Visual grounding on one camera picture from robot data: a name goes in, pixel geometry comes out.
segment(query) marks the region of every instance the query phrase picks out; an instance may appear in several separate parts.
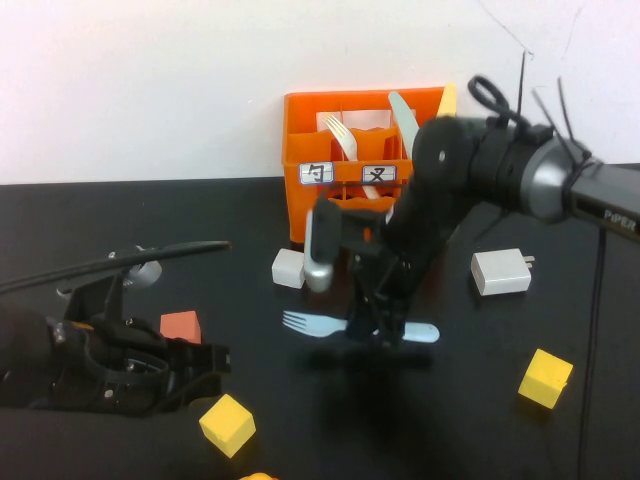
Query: white power adapter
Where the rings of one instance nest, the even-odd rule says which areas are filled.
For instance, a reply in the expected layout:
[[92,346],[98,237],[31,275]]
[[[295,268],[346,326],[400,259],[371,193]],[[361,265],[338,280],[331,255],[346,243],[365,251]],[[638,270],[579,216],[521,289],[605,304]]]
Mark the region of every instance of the white power adapter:
[[523,257],[518,248],[474,253],[471,274],[480,295],[526,292],[531,283],[533,257]]

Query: white plastic fork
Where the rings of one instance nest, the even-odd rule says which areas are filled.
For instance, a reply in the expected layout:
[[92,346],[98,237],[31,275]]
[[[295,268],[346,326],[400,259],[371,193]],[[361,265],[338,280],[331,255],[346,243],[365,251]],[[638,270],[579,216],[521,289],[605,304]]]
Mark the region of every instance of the white plastic fork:
[[[330,113],[324,114],[324,123],[329,128],[329,131],[333,134],[340,147],[342,147],[342,151],[344,152],[344,156],[347,157],[347,160],[350,162],[358,161],[358,143],[356,142],[356,137],[353,136],[351,130],[344,126],[344,124],[338,120],[336,117],[331,115]],[[365,185],[362,187],[364,190],[364,194],[367,198],[374,199],[380,198],[378,195],[378,191],[375,187],[371,187]]]
[[[346,320],[291,311],[284,312],[282,324],[296,332],[317,338],[328,337],[347,328]],[[407,342],[434,343],[438,338],[440,338],[440,332],[435,325],[417,322],[405,323],[402,339]]]

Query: yellow cube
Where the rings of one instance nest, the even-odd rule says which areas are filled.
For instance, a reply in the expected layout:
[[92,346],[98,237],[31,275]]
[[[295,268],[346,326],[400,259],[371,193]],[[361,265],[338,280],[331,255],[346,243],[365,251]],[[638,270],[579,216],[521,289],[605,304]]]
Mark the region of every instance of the yellow cube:
[[251,412],[223,395],[200,419],[204,436],[227,457],[233,457],[256,432]]
[[567,384],[573,365],[544,350],[536,350],[518,393],[547,408],[553,408]]

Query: robotic arm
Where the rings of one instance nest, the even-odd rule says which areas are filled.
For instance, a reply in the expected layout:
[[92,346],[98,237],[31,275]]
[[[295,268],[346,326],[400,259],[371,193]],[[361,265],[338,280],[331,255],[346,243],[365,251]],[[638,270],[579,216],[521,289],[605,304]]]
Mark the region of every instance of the robotic arm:
[[603,164],[573,138],[554,135],[554,126],[532,126],[486,78],[468,87],[497,115],[426,122],[414,142],[413,175],[389,212],[341,210],[321,197],[309,214],[312,290],[329,288],[340,249],[349,251],[355,288],[346,333],[354,340],[379,330],[376,341],[400,341],[432,261],[481,201],[546,223],[575,216],[640,241],[640,173]]

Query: orange block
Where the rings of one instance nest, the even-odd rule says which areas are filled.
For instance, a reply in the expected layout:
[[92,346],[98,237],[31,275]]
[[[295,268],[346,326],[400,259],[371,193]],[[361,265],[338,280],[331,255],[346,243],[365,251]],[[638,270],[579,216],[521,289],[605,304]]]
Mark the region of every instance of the orange block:
[[200,323],[193,310],[162,315],[160,333],[166,338],[184,338],[191,343],[202,343]]

